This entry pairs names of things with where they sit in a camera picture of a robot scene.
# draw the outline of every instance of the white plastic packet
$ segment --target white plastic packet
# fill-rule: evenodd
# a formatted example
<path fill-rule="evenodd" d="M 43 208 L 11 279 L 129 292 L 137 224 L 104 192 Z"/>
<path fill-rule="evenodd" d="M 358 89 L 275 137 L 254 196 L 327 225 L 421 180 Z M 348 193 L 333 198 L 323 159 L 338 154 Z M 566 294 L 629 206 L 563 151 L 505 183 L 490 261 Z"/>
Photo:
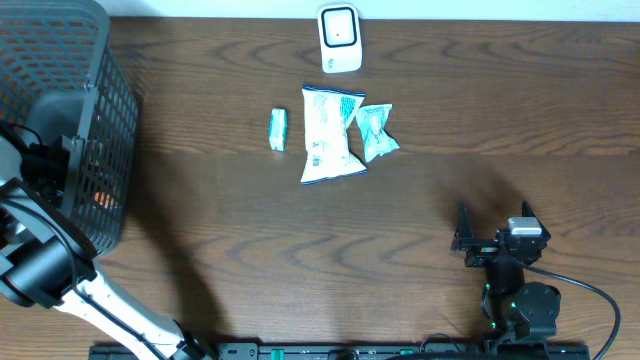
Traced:
<path fill-rule="evenodd" d="M 391 104 L 369 105 L 358 110 L 356 119 L 364 142 L 364 160 L 369 162 L 374 157 L 399 149 L 395 141 L 386 131 L 384 125 L 389 118 Z"/>
<path fill-rule="evenodd" d="M 363 92 L 303 85 L 307 163 L 300 182 L 307 185 L 367 172 L 349 152 L 347 126 L 364 100 Z"/>

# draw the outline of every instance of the gray plastic basket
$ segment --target gray plastic basket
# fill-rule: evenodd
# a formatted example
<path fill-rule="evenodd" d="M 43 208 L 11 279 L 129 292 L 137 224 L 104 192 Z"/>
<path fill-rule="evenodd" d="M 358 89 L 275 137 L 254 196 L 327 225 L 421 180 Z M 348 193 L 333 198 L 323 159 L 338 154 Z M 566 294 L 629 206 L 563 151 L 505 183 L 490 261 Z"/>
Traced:
<path fill-rule="evenodd" d="M 0 121 L 73 139 L 60 211 L 100 254 L 120 241 L 138 129 L 108 36 L 91 0 L 0 2 Z"/>

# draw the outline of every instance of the white wall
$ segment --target white wall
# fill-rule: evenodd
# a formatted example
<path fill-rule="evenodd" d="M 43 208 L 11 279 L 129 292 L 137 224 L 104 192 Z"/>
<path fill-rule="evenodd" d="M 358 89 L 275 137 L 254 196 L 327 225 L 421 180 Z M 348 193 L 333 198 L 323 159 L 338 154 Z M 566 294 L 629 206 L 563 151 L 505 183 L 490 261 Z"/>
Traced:
<path fill-rule="evenodd" d="M 314 18 L 326 0 L 97 0 L 113 16 Z M 351 0 L 364 19 L 640 21 L 640 0 Z"/>

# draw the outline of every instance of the wooden table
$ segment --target wooden table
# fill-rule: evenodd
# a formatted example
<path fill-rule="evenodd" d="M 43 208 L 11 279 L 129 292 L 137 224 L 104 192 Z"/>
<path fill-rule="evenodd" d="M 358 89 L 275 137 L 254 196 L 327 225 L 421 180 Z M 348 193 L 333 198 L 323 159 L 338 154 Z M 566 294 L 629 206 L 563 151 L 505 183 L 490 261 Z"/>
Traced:
<path fill-rule="evenodd" d="M 360 71 L 321 70 L 315 21 L 113 19 L 144 113 L 123 241 L 101 262 L 208 339 L 473 337 L 482 270 L 450 254 L 468 202 L 490 236 L 529 200 L 553 235 L 540 267 L 602 288 L 623 323 L 608 359 L 640 353 L 640 25 L 362 21 Z M 401 149 L 313 186 L 302 84 L 392 103 Z M 284 107 L 284 154 L 267 142 Z M 362 155 L 355 125 L 351 149 Z M 558 340 L 594 355 L 613 312 L 562 292 Z M 0 358 L 86 358 L 109 338 L 0 300 Z"/>

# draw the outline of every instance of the teal packet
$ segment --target teal packet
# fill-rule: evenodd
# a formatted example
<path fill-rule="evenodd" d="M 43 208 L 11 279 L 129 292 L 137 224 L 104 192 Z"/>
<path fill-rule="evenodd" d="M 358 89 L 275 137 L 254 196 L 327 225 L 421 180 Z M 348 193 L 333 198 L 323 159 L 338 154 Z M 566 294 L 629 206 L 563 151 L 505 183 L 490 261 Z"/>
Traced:
<path fill-rule="evenodd" d="M 364 142 L 364 160 L 370 162 L 374 157 L 399 149 L 398 142 L 384 131 L 391 112 L 391 104 L 364 106 L 356 113 L 356 121 Z"/>

